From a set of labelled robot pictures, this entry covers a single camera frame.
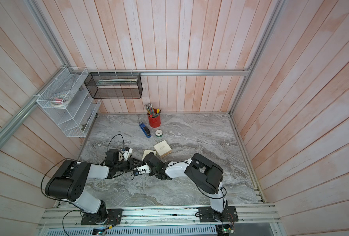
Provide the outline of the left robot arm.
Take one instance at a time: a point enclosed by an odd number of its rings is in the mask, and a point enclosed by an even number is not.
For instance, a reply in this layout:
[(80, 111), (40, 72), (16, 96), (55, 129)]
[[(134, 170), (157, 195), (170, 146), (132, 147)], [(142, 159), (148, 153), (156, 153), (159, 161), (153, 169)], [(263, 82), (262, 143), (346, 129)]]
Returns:
[(130, 150), (110, 149), (100, 164), (66, 159), (46, 184), (44, 196), (71, 203), (92, 223), (105, 223), (108, 219), (106, 204), (85, 190), (86, 182), (113, 179), (142, 165), (142, 160), (131, 157)]

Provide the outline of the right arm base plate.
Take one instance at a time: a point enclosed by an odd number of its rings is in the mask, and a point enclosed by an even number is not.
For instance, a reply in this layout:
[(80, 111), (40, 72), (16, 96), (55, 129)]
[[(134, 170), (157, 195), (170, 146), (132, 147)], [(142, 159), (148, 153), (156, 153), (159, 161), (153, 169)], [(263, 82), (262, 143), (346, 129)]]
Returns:
[(222, 213), (213, 210), (210, 206), (202, 206), (198, 208), (195, 216), (200, 222), (237, 222), (239, 221), (236, 208), (234, 206), (226, 206)]

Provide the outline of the large cream jewelry box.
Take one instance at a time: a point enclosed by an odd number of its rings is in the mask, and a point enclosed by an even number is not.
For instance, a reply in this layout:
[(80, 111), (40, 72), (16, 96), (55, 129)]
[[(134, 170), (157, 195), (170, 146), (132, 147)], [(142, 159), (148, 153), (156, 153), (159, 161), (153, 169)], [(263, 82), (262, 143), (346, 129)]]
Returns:
[(154, 149), (156, 151), (156, 156), (160, 158), (172, 152), (172, 148), (169, 146), (169, 144), (166, 141), (159, 142), (154, 146)]

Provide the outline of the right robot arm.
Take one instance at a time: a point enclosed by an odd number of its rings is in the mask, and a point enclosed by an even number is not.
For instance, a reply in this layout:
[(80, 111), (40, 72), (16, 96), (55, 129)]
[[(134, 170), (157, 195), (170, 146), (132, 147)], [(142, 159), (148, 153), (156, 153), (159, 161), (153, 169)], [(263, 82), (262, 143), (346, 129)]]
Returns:
[(199, 153), (184, 161), (163, 162), (151, 152), (144, 158), (144, 165), (137, 168), (135, 175), (148, 174), (160, 180), (188, 177), (200, 193), (210, 200), (210, 206), (199, 208), (197, 217), (202, 222), (221, 222), (227, 207), (223, 173), (222, 167)]

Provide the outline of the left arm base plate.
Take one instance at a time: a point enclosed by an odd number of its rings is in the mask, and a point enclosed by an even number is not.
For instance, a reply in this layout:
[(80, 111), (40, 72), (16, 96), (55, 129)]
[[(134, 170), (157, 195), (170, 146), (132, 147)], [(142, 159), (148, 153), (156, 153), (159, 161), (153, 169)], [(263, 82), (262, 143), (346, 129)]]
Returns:
[(118, 225), (122, 217), (122, 208), (106, 208), (98, 213), (84, 213), (81, 225)]

